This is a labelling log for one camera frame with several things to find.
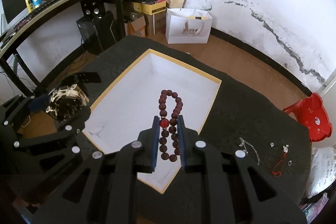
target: black baseboard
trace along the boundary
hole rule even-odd
[[[307,88],[298,78],[296,78],[293,74],[291,74],[286,68],[284,68],[282,65],[280,65],[278,62],[271,59],[266,54],[263,54],[261,51],[257,50],[256,48],[252,47],[251,45],[248,45],[244,43],[243,41],[224,33],[220,30],[217,30],[215,28],[211,28],[210,34],[214,37],[218,37],[220,39],[223,39],[227,42],[229,42],[232,45],[235,45],[236,47],[244,50],[245,52],[248,52],[249,54],[253,55],[254,57],[258,58],[265,64],[269,65],[273,69],[275,69],[277,72],[281,73],[284,77],[286,77],[290,82],[292,82],[295,86],[297,86],[305,95],[310,96],[312,94],[311,90]]]
[[[73,52],[71,52],[66,58],[58,63],[47,76],[41,81],[41,86],[48,87],[69,65],[73,63],[78,57],[80,57],[88,49],[85,43],[79,46]]]

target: table leg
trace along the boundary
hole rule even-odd
[[[124,11],[122,0],[115,0],[115,8],[117,9],[118,24],[121,31],[121,38],[126,36],[125,24],[124,24]]]
[[[8,65],[7,60],[0,58],[0,66],[8,76],[8,78],[13,82],[13,84],[25,95],[32,96],[33,93],[26,87],[26,85],[20,80],[20,78],[14,73],[12,68]]]
[[[23,59],[21,58],[21,56],[19,55],[17,50],[14,50],[14,55],[18,58],[18,63],[21,66],[21,68],[23,69],[23,71],[27,74],[27,76],[32,80],[32,82],[36,85],[36,87],[40,87],[41,82],[38,81],[38,79],[35,77],[35,75],[33,75],[33,73],[28,68],[26,63],[23,61]]]

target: red string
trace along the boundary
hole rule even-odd
[[[283,152],[283,154],[282,154],[282,159],[281,159],[281,160],[280,160],[280,161],[273,167],[272,174],[273,174],[276,178],[278,178],[278,177],[280,177],[280,176],[282,175],[281,170],[282,170],[283,166],[280,168],[279,171],[276,171],[276,167],[277,167],[279,164],[281,164],[282,162],[285,161],[286,156],[287,156],[287,153]]]

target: keyboard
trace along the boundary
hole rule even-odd
[[[38,15],[43,9],[50,6],[56,1],[58,0],[46,0],[39,7],[35,8],[32,12],[23,17],[18,23],[16,23],[16,25],[11,27],[3,39],[3,43],[0,46],[0,50],[2,50],[6,46],[8,41],[11,39],[11,37],[14,36],[24,25],[26,25],[29,21],[31,21],[34,16]]]

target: white box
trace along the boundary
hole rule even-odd
[[[152,128],[159,116],[159,98],[163,89],[178,93],[183,101],[185,126],[200,133],[217,95],[221,80],[186,63],[154,50],[135,60],[92,104],[91,116],[83,130],[86,137],[103,153],[119,151],[137,140],[142,130]],[[170,116],[176,103],[167,98]],[[172,139],[167,138],[167,153],[173,154]],[[152,174],[138,173],[138,179],[160,193],[172,182],[181,166],[161,159]]]
[[[210,35],[212,16],[195,9],[168,9],[166,37],[168,44],[206,43]]]

